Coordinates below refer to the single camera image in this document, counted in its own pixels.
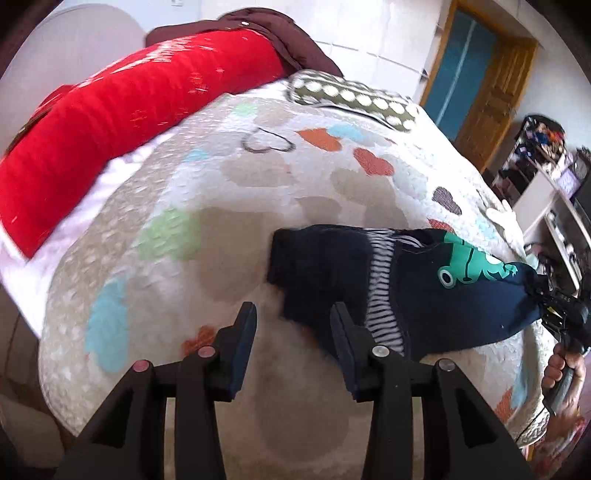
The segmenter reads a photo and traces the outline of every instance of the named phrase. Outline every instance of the green frog print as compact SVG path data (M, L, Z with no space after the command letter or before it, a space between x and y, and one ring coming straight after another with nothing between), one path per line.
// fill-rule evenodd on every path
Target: green frog print
M453 233L446 233L443 242L453 244L449 265L437 270L439 282L445 288L453 288L457 281L475 283L481 274L487 280L496 281L497 278L493 277L492 274L499 274L501 278L507 278L509 275L513 276L517 273L515 265L503 263L498 258L478 250Z

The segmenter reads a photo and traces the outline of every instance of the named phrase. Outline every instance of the red blanket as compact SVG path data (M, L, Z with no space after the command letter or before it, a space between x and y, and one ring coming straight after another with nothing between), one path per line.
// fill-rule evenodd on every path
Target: red blanket
M0 223L31 258L111 158L223 93L284 76L269 40L251 30L176 38L117 61L49 101L51 110L2 159Z

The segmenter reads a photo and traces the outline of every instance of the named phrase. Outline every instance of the heart-patterned blanket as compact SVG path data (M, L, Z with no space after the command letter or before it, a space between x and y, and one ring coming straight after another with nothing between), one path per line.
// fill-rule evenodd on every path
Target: heart-patterned blanket
M250 300L259 329L243 390L217 407L228 477L359 478L371 407L354 403L335 361L279 317L280 298L264 282L268 247L276 229L313 223L435 227L515 260L482 213L496 206L492 192L451 145L432 146L436 130L421 137L432 122L418 115L410 135L225 96L187 119L106 202L53 278L40 377L57 418L80 432L136 359L181 359ZM517 436L539 411L550 351L534 324L447 356ZM530 430L521 441L539 433ZM419 461L422 446L415 452Z

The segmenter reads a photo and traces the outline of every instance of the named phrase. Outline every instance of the cartoon eye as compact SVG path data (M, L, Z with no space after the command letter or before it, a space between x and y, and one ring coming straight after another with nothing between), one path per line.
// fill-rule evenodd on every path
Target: cartoon eye
M493 265L502 263L501 260L499 260L498 258L493 257L492 255L486 254L486 260L488 263L492 263Z
M450 273L449 270L441 267L437 272L437 276L439 277L439 281L445 288L452 288L456 284L455 277Z

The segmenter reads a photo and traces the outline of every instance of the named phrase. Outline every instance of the white glove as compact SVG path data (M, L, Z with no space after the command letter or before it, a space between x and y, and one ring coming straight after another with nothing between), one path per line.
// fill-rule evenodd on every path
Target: white glove
M521 258L525 258L525 250L523 248L523 231L517 223L517 215L511 209L506 200L501 202L503 210L495 210L494 208L486 209L486 216L491 222L496 223L503 229L503 237L513 251Z

